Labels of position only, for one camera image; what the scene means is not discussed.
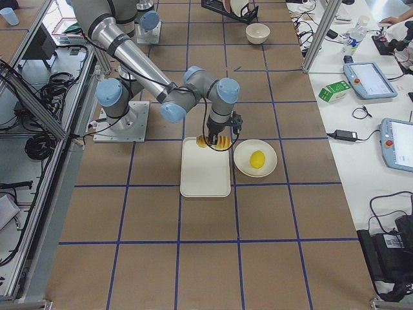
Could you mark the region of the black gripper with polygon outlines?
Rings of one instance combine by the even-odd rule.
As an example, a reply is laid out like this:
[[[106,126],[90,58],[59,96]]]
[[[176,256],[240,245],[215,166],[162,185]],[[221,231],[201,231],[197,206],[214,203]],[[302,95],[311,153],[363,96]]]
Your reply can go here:
[[[207,119],[207,128],[208,135],[206,144],[209,147],[217,148],[219,133],[222,132],[226,127],[231,127],[232,132],[235,135],[241,133],[243,124],[243,119],[240,114],[237,114],[236,111],[232,111],[227,115],[220,115],[214,111],[210,111],[210,114]]]

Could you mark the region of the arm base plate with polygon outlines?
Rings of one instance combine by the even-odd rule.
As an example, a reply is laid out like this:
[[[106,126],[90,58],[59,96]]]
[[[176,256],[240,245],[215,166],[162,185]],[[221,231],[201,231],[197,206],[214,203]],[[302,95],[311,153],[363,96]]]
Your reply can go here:
[[[135,23],[136,43],[138,45],[157,45],[161,34],[162,20],[159,20],[155,28],[145,30],[140,24]]]
[[[94,142],[128,143],[134,141],[142,143],[145,141],[150,102],[129,101],[128,104],[129,111],[120,120],[108,118],[104,108],[101,108],[99,117],[105,120],[97,123]]]

